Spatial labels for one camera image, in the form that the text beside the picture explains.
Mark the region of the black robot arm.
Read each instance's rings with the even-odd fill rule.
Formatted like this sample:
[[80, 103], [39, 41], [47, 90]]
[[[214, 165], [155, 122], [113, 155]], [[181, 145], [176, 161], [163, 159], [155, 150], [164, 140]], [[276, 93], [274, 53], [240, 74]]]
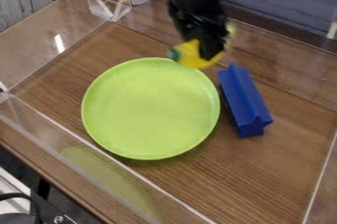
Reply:
[[210, 61], [232, 36], [221, 0], [168, 0], [168, 14], [185, 42], [197, 42], [200, 59]]

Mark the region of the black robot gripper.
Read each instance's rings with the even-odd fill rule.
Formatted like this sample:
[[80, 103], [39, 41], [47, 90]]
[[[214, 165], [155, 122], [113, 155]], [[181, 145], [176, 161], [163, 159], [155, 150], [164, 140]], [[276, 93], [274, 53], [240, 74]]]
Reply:
[[210, 61], [228, 49], [233, 29], [226, 26], [226, 13], [221, 0], [168, 0], [168, 14], [181, 39], [200, 39], [200, 57]]

